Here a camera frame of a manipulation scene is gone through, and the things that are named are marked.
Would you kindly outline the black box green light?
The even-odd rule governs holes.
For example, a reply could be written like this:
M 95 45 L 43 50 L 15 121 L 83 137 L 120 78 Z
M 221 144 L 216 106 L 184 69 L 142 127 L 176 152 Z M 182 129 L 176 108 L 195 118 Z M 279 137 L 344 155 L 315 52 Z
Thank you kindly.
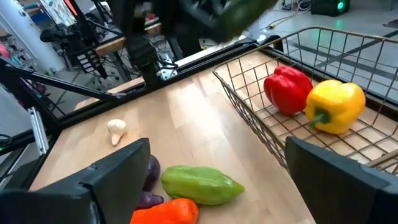
M 351 0 L 311 0 L 311 14 L 339 16 L 350 8 Z

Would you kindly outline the orange carrot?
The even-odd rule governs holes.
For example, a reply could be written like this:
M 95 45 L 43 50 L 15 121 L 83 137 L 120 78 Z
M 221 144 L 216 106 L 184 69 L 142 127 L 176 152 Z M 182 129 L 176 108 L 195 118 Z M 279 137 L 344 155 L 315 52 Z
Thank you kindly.
M 136 210 L 129 224 L 197 224 L 198 217 L 199 209 L 193 200 L 177 198 Z

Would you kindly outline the red bell pepper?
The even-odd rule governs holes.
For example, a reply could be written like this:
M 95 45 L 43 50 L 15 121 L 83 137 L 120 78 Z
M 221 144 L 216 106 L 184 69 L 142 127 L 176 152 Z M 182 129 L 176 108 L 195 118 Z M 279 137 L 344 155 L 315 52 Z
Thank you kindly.
M 279 65 L 264 80 L 267 99 L 282 113 L 292 116 L 306 107 L 313 85 L 304 73 L 288 65 Z

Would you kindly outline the white round pillar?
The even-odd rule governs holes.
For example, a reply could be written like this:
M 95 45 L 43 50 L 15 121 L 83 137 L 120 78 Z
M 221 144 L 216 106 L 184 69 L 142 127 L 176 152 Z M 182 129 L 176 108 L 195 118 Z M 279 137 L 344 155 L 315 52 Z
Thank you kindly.
M 52 45 L 41 41 L 40 29 L 17 0 L 0 0 L 0 28 L 16 38 L 40 69 L 59 72 L 65 68 Z

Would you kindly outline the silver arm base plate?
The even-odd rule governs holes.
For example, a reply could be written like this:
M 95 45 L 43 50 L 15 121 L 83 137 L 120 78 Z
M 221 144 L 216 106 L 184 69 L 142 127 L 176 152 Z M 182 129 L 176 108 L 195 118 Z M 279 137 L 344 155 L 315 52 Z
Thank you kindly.
M 157 72 L 157 76 L 161 80 L 169 80 L 177 75 L 177 70 L 174 68 L 162 68 Z

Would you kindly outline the silver frame bracket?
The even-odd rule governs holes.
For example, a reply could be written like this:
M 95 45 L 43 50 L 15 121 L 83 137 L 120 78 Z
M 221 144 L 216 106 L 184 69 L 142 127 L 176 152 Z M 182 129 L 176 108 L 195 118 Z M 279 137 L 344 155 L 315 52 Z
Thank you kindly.
M 30 122 L 32 124 L 32 130 L 37 148 L 40 155 L 44 155 L 49 150 L 49 142 L 45 133 L 41 115 L 34 107 L 29 108 L 28 113 L 30 115 Z

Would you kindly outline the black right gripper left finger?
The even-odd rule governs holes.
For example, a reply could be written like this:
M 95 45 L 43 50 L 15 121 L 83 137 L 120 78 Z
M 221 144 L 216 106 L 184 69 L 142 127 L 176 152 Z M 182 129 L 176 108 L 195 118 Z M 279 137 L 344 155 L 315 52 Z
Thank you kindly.
M 0 224 L 129 224 L 149 156 L 141 138 L 39 190 L 4 190 Z

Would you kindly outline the black aluminium rig frame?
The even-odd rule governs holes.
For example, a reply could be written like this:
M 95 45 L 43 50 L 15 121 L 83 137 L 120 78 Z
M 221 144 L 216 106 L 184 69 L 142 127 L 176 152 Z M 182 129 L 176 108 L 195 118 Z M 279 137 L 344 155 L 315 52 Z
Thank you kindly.
M 125 120 L 127 133 L 121 146 L 147 137 L 162 166 L 227 164 L 227 173 L 239 177 L 237 149 L 249 149 L 252 134 L 237 116 L 244 107 L 239 97 L 214 72 L 238 60 L 252 65 L 261 49 L 275 45 L 277 35 L 262 43 L 242 39 L 221 50 L 211 49 L 201 58 L 185 58 L 170 68 L 168 79 L 142 77 L 113 90 L 99 91 L 5 64 L 12 91 L 26 107 L 39 109 L 50 134 L 48 153 L 40 156 L 21 182 L 22 189 L 39 189 L 116 150 L 106 129 L 114 118 Z M 88 97 L 88 101 L 62 118 L 52 114 L 23 84 L 33 78 L 50 86 Z

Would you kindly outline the light green chayote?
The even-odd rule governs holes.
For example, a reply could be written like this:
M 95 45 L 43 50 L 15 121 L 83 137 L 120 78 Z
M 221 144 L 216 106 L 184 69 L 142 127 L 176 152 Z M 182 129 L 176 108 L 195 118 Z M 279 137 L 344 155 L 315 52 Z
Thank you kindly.
M 245 191 L 245 187 L 230 176 L 203 166 L 170 166 L 160 181 L 168 196 L 189 198 L 200 205 L 220 205 Z

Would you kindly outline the black background robot rig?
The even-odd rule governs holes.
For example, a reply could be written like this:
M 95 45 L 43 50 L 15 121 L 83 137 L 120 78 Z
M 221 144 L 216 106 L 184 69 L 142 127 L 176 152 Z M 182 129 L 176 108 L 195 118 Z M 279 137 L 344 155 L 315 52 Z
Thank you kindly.
M 94 4 L 88 12 L 79 14 L 71 1 L 40 0 L 55 21 L 41 32 L 40 40 L 59 45 L 72 65 L 79 65 L 85 73 L 99 73 L 105 79 L 108 74 L 95 52 L 96 45 L 104 37 L 99 31 L 105 22 L 100 13 L 103 6 Z

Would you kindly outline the dark purple eggplant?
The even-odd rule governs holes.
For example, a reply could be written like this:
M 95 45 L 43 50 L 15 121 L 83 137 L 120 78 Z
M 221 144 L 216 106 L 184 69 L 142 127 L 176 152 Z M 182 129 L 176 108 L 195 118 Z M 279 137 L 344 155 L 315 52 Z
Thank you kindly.
M 148 170 L 147 177 L 142 189 L 144 191 L 151 191 L 154 188 L 154 185 L 156 184 L 159 178 L 161 170 L 159 160 L 153 155 L 150 155 L 149 157 L 149 164 L 147 170 Z

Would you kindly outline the wooden background table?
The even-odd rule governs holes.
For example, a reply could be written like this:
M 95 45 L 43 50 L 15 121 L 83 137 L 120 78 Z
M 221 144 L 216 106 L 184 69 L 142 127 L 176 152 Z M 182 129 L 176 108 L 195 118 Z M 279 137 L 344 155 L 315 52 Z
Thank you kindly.
M 158 22 L 152 25 L 148 24 L 144 29 L 144 33 L 151 35 L 159 34 L 160 30 L 161 30 L 161 23 Z M 125 43 L 126 43 L 125 37 L 115 36 L 100 43 L 99 46 L 95 48 L 95 52 L 100 56 L 104 56 L 112 52 L 117 52 L 121 50 L 125 46 Z

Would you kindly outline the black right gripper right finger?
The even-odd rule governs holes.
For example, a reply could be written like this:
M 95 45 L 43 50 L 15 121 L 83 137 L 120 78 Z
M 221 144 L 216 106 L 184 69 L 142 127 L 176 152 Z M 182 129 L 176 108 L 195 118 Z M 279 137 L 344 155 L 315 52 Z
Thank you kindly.
M 398 224 L 398 177 L 296 137 L 284 154 L 316 224 Z

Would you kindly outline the metal wire basket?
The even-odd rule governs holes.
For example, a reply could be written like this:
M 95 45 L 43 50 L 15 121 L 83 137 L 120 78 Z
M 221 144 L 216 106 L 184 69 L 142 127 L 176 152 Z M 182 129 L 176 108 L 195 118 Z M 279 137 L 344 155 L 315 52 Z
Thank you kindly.
M 303 72 L 314 85 L 332 79 L 357 84 L 366 96 L 364 111 L 337 135 L 312 128 L 304 112 L 283 115 L 263 89 L 280 65 Z M 285 165 L 285 140 L 294 136 L 398 176 L 398 35 L 308 27 L 273 35 L 214 73 L 237 113 L 280 165 Z

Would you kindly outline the white garlic bulb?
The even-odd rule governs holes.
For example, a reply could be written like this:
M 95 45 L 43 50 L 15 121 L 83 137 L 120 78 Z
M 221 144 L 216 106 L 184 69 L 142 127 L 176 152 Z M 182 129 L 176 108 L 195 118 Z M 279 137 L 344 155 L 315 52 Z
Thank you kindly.
M 115 146 L 127 133 L 127 124 L 121 119 L 112 119 L 107 123 L 107 130 L 111 135 L 111 144 Z

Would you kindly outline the dark green cucumber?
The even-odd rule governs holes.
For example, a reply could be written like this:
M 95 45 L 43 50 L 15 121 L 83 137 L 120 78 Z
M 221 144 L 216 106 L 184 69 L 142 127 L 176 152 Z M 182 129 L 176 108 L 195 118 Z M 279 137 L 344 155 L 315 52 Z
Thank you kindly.
M 277 2 L 278 0 L 230 0 L 215 21 L 212 39 L 216 42 L 233 39 L 272 9 Z

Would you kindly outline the yellow bell pepper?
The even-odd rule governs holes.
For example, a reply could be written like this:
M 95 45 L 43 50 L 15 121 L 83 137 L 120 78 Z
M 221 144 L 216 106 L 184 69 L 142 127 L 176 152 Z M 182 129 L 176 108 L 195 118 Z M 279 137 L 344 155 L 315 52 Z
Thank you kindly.
M 352 127 L 365 107 L 366 97 L 360 86 L 326 80 L 318 83 L 308 94 L 305 115 L 312 128 L 343 134 Z

